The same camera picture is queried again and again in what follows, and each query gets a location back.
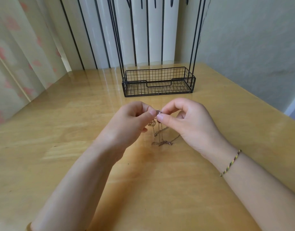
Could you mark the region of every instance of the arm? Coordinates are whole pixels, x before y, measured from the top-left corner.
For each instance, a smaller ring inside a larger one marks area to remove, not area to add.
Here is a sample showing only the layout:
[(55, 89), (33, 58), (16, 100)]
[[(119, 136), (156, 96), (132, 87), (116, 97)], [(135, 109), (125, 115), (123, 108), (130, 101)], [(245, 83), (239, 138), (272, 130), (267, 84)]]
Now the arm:
[(112, 166), (122, 158), (156, 110), (131, 102), (113, 116), (79, 157), (31, 224), (33, 231), (86, 230), (93, 218)]
[[(170, 116), (178, 110), (177, 118)], [(237, 155), (202, 104), (177, 98), (161, 111), (157, 120), (179, 132), (219, 172)], [(263, 231), (295, 230), (295, 193), (251, 158), (241, 153), (223, 177)]]

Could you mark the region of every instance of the metal mesh basket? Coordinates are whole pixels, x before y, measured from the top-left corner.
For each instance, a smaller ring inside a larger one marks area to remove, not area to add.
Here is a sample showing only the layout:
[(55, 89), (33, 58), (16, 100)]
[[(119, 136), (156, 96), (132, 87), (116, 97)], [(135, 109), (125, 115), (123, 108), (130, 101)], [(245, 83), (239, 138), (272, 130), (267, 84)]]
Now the metal mesh basket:
[(125, 71), (125, 97), (192, 93), (196, 78), (186, 67)]

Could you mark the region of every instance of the white curtain with pink flowers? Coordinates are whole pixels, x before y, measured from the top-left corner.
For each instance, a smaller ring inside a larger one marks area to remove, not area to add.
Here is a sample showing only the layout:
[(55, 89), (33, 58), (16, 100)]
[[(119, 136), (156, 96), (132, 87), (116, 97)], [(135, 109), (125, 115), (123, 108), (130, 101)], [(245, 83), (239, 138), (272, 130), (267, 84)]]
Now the white curtain with pink flowers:
[(66, 74), (36, 0), (0, 0), (0, 124)]

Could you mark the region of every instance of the black metal jewelry organizer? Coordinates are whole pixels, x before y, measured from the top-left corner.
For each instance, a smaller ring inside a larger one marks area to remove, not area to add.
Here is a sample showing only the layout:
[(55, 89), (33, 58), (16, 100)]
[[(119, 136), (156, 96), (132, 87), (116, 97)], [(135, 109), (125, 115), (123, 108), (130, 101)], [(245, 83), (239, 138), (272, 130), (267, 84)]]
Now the black metal jewelry organizer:
[[(195, 82), (196, 82), (196, 78), (193, 75), (193, 72), (195, 69), (196, 56), (197, 56), (197, 51), (199, 46), (205, 1), (206, 0), (203, 0), (201, 20), (199, 25), (199, 32), (198, 32), (198, 37), (196, 42), (196, 52), (194, 56), (193, 65), (192, 65), (192, 56), (193, 56), (193, 50), (194, 50), (195, 41), (196, 41), (196, 32), (198, 27), (202, 0), (200, 0), (200, 3), (199, 3), (189, 68), (186, 68), (183, 66), (183, 67), (160, 68), (160, 69), (134, 69), (134, 70), (124, 71), (124, 64), (123, 64), (121, 43), (120, 43), (120, 37), (119, 37), (119, 29), (118, 29), (118, 24), (116, 20), (114, 0), (107, 0), (114, 38), (115, 38), (115, 46), (116, 46), (116, 50), (117, 50), (118, 58), (119, 58), (119, 65), (120, 65), (120, 70), (122, 75), (122, 87), (123, 87), (123, 92), (125, 97), (181, 94), (181, 93), (193, 92), (195, 87)], [(130, 8), (130, 15), (132, 20), (131, 0), (127, 0), (127, 3)], [(164, 24), (164, 7), (163, 7), (163, 24)], [(148, 32), (148, 9), (147, 9), (147, 32)]]

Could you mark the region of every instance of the wood grain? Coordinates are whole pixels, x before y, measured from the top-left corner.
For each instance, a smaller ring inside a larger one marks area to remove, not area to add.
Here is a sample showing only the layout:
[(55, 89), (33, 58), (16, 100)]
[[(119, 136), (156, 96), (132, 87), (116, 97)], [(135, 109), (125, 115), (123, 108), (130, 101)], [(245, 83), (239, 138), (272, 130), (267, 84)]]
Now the wood grain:
[[(295, 192), (295, 121), (204, 64), (194, 75), (192, 94), (125, 98), (118, 68), (71, 72), (0, 126), (0, 230), (24, 230), (113, 114), (135, 100), (155, 109), (176, 97), (204, 104), (229, 141)], [(149, 127), (113, 167), (89, 230), (259, 230), (182, 138), (151, 142)]]

